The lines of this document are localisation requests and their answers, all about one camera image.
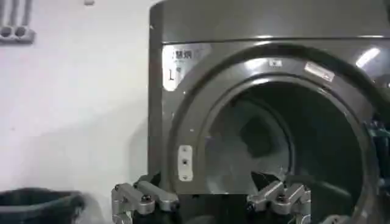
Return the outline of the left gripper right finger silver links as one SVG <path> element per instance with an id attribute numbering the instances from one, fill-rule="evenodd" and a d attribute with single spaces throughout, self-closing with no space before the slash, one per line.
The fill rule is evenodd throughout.
<path id="1" fill-rule="evenodd" d="M 246 204 L 250 212 L 271 211 L 280 216 L 293 215 L 298 224 L 311 223 L 311 190 L 301 183 L 285 186 L 282 181 L 273 181 L 247 195 Z"/>

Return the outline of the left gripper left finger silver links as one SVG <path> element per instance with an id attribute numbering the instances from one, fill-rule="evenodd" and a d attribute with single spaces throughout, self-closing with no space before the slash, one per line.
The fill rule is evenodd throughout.
<path id="1" fill-rule="evenodd" d="M 148 181 L 116 184 L 111 191 L 113 223 L 134 223 L 134 213 L 151 215 L 156 208 L 176 212 L 179 208 L 177 194 L 168 192 Z"/>

